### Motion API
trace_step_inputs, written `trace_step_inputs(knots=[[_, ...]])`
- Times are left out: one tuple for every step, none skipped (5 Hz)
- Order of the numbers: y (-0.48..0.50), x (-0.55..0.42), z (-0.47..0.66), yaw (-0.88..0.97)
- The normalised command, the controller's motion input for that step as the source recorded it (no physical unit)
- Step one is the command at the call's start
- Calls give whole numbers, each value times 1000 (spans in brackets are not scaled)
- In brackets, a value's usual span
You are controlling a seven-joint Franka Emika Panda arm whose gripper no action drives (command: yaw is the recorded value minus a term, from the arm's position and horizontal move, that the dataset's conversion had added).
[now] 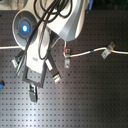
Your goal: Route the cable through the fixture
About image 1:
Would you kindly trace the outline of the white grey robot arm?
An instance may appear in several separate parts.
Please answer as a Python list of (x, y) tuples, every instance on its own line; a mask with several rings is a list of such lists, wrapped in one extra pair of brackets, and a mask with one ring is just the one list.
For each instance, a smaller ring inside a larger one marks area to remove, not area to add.
[(51, 32), (64, 41), (76, 39), (83, 27), (86, 0), (27, 0), (15, 15), (13, 36), (22, 51), (13, 60), (19, 74), (25, 66), (23, 81), (29, 96), (37, 101), (37, 88), (43, 87), (46, 70), (58, 83), (60, 74), (51, 56)]

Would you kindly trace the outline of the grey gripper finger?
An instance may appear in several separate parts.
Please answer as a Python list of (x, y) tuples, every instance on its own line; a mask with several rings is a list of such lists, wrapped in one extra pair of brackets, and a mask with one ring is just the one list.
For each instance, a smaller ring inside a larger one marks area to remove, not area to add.
[(48, 58), (46, 60), (46, 65), (47, 65), (47, 67), (48, 67), (48, 69), (49, 69), (49, 71), (50, 71), (50, 73), (51, 73), (51, 75), (53, 77), (54, 82), (55, 83), (59, 83), (61, 81), (61, 76), (60, 76), (60, 74), (59, 74), (59, 72), (58, 72), (58, 70), (56, 68), (56, 65), (55, 65), (53, 59), (52, 58)]
[(29, 96), (32, 102), (36, 102), (38, 100), (37, 87), (34, 85), (29, 86)]

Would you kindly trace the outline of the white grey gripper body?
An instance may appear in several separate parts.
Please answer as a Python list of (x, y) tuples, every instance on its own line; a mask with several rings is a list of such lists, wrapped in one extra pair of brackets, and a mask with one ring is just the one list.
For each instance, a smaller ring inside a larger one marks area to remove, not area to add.
[[(50, 35), (47, 29), (39, 31), (37, 38), (33, 44), (31, 44), (27, 50), (27, 59), (25, 70), (23, 74), (23, 80), (27, 83), (34, 84), (37, 87), (42, 87), (46, 74), (45, 59), (48, 54), (48, 48), (50, 44)], [(36, 82), (27, 77), (28, 71), (33, 70), (41, 75), (41, 80)]]

